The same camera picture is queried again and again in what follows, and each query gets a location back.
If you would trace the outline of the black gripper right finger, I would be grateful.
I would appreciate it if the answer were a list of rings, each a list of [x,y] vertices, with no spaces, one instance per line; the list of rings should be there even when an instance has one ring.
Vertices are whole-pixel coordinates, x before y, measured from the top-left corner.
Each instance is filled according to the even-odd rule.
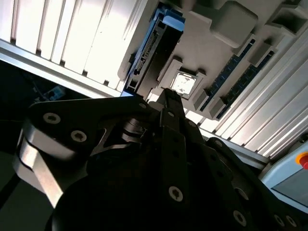
[[[188,146],[201,224],[213,231],[298,230],[297,218],[226,144],[203,139],[196,124],[185,118],[176,92],[173,109]]]

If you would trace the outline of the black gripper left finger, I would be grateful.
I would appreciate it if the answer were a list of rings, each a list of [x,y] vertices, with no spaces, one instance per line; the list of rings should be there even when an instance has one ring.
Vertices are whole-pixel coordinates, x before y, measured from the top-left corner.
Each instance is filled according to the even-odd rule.
[[[56,207],[65,190],[88,174],[136,155],[161,125],[178,128],[180,96],[163,90],[156,102],[140,96],[35,103],[17,146],[17,175]]]

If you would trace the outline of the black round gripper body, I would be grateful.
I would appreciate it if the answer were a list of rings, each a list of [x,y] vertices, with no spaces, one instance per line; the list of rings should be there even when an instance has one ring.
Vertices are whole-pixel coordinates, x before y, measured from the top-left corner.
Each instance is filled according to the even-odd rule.
[[[201,224],[187,143],[157,143],[72,184],[49,231],[209,231]]]

